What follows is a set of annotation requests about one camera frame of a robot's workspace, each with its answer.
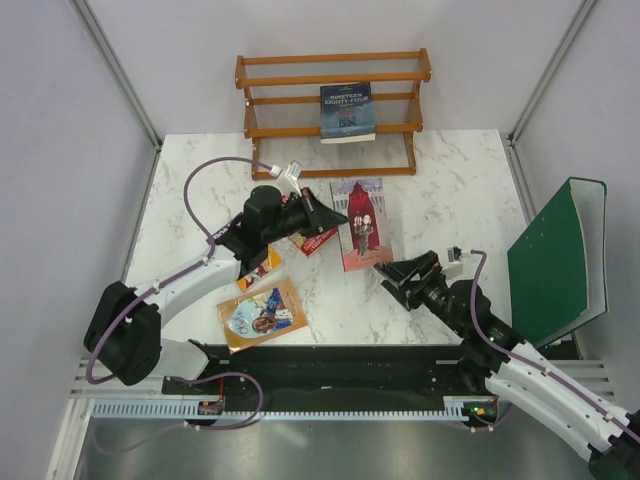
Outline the grey red curtain book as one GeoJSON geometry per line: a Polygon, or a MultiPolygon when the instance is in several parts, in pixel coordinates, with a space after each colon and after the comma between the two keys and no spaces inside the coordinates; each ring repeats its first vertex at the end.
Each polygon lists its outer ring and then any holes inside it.
{"type": "Polygon", "coordinates": [[[348,222],[338,227],[345,272],[392,262],[389,222],[381,177],[341,179],[330,182],[333,208],[348,222]]]}

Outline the Nineteen Eighty-Four blue book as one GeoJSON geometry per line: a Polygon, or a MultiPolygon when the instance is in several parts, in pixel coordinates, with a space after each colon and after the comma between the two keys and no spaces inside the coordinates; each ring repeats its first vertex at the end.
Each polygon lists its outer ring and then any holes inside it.
{"type": "Polygon", "coordinates": [[[320,87],[320,142],[374,141],[376,121],[369,82],[320,87]]]}

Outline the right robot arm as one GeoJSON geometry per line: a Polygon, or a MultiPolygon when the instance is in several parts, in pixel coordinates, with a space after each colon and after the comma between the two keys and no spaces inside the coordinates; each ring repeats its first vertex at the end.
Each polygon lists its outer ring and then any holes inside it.
{"type": "Polygon", "coordinates": [[[527,413],[586,460],[593,478],[638,478],[638,413],[580,384],[494,315],[477,277],[448,283],[433,251],[374,268],[406,310],[426,307],[461,338],[465,391],[486,389],[527,413]]]}

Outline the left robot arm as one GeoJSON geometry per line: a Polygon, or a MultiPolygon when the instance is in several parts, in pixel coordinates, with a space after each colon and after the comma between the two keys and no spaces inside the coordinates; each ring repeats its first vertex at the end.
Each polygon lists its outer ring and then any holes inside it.
{"type": "Polygon", "coordinates": [[[270,244],[296,233],[312,237],[347,221],[308,188],[289,196],[272,186],[254,188],[242,212],[208,238],[198,257],[135,287],[116,281],[105,288],[83,340],[90,354],[87,381],[100,384],[93,368],[101,364],[109,379],[126,386],[158,375],[211,392],[219,382],[218,367],[195,343],[163,338],[163,328],[205,295],[251,273],[270,244]]]}

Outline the red Treehouse book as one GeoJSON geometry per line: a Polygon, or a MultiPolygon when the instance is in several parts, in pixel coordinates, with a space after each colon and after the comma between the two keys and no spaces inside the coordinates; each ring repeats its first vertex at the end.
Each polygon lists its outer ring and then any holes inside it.
{"type": "Polygon", "coordinates": [[[295,233],[289,237],[289,240],[302,254],[304,254],[306,257],[310,257],[325,243],[332,239],[337,234],[337,232],[338,230],[336,228],[333,228],[312,237],[307,237],[300,233],[295,233]]]}

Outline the Roald Dahl yellow purple book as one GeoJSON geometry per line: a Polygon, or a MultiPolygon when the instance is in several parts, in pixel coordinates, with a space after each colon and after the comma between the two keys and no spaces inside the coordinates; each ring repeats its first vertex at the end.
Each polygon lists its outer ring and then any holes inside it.
{"type": "Polygon", "coordinates": [[[239,259],[240,277],[236,283],[243,293],[255,288],[283,264],[273,245],[259,243],[242,226],[241,214],[214,233],[209,242],[216,247],[225,246],[239,259]]]}

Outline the orange Charlie book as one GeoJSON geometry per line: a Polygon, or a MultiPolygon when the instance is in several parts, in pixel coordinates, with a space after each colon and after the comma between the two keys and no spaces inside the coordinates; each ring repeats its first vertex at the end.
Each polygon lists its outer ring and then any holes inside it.
{"type": "Polygon", "coordinates": [[[217,312],[231,354],[308,326],[290,278],[222,302],[217,312]]]}

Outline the wooden book rack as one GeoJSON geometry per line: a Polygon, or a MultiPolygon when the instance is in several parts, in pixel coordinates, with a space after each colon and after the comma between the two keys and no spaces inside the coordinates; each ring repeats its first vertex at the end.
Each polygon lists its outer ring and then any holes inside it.
{"type": "Polygon", "coordinates": [[[375,133],[402,138],[404,164],[364,160],[308,170],[305,178],[407,176],[417,171],[414,137],[424,127],[421,86],[432,77],[425,48],[409,51],[249,57],[235,65],[236,89],[244,95],[243,133],[252,157],[267,140],[321,137],[320,88],[367,82],[376,108],[375,133]]]}

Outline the green lever arch file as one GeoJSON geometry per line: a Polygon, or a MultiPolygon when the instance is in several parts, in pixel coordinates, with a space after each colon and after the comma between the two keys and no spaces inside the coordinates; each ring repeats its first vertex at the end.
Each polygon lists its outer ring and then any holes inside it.
{"type": "Polygon", "coordinates": [[[512,327],[538,348],[608,311],[606,198],[568,178],[508,250],[512,327]]]}

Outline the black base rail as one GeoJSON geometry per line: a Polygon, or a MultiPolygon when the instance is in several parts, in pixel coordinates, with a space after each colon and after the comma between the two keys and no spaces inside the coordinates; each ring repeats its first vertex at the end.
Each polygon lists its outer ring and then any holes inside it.
{"type": "Polygon", "coordinates": [[[201,384],[165,380],[165,395],[221,394],[231,408],[435,410],[447,396],[488,396],[459,346],[265,346],[231,354],[203,348],[201,384]]]}

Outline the right aluminium frame post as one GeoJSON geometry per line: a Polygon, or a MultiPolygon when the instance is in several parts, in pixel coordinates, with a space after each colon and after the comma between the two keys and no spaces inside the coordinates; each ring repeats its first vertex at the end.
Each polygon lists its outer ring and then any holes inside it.
{"type": "Polygon", "coordinates": [[[529,95],[521,113],[511,130],[504,135],[507,145],[514,149],[518,140],[528,126],[538,105],[550,88],[560,68],[564,64],[577,41],[582,30],[586,26],[594,9],[599,5],[598,0],[582,0],[572,15],[553,53],[546,63],[540,77],[538,78],[531,94],[529,95]]]}

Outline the aluminium front rail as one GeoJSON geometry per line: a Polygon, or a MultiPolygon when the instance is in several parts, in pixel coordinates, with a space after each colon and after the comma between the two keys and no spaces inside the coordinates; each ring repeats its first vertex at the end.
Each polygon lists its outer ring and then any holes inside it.
{"type": "MultiPolygon", "coordinates": [[[[158,398],[162,395],[165,378],[151,375],[133,386],[125,386],[112,379],[93,385],[86,380],[87,360],[81,360],[71,389],[72,398],[158,398]]],[[[608,371],[599,360],[552,360],[552,363],[596,395],[616,403],[616,395],[608,371]]]]}

